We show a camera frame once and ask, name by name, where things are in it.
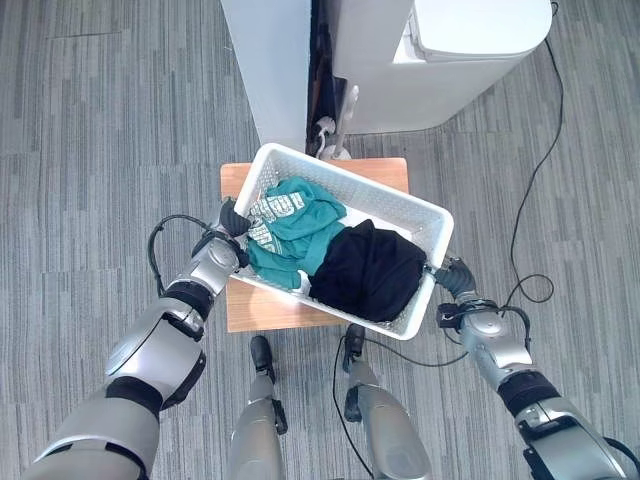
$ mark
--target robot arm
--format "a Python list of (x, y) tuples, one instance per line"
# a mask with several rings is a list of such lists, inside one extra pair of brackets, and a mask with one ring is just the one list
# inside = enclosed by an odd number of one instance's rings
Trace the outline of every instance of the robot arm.
[(441, 327), (454, 327), (480, 374), (504, 401), (527, 444), (524, 457), (535, 480), (636, 478), (611, 447), (535, 366), (508, 334), (493, 302), (480, 298), (475, 280), (460, 259), (433, 272), (456, 304), (439, 308)]
[(198, 342), (205, 320), (240, 267), (237, 248), (225, 234), (210, 236), (198, 248), (184, 273), (116, 345), (105, 385), (65, 419), (25, 480), (148, 478), (159, 412), (183, 401), (200, 377), (206, 357)]

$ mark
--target teal cloth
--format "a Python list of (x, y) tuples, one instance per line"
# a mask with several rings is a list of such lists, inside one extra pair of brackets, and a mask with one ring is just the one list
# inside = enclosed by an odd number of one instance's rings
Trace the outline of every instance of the teal cloth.
[(300, 274), (315, 274), (347, 211), (324, 188), (291, 177), (269, 188), (250, 209), (249, 260), (255, 272), (284, 288), (299, 288)]

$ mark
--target black cloth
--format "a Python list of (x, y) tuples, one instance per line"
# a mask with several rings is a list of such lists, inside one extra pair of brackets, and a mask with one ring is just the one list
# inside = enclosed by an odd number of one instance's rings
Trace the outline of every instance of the black cloth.
[(336, 235), (309, 278), (309, 296), (372, 322), (394, 320), (419, 286), (427, 256), (371, 220)]

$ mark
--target white plastic basket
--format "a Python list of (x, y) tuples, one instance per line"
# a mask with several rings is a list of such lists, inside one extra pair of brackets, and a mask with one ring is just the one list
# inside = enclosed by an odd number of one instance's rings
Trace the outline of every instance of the white plastic basket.
[[(294, 175), (321, 185), (342, 202), (348, 211), (342, 223), (355, 226), (365, 218), (371, 218), (376, 227), (396, 230), (422, 248), (430, 265), (439, 267), (442, 264), (453, 231), (453, 218), (448, 211), (274, 143), (264, 145), (256, 153), (235, 210), (246, 216), (251, 205), (269, 187)], [(399, 340), (409, 340), (418, 333), (434, 287), (433, 277), (423, 275), (418, 291), (394, 321), (374, 323), (324, 305), (306, 295), (291, 293), (266, 283), (250, 268), (234, 277), (257, 287), (285, 292), (292, 300)]]

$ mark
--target wooden table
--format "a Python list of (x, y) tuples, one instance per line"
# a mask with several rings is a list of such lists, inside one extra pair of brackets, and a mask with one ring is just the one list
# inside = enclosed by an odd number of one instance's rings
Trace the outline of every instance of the wooden table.
[[(409, 192), (407, 162), (404, 158), (332, 160), (329, 163), (402, 192)], [(250, 163), (222, 166), (220, 190), (223, 198), (238, 197), (250, 166)], [(334, 315), (296, 302), (286, 294), (256, 288), (233, 278), (227, 284), (228, 332), (336, 325), (343, 322)]]

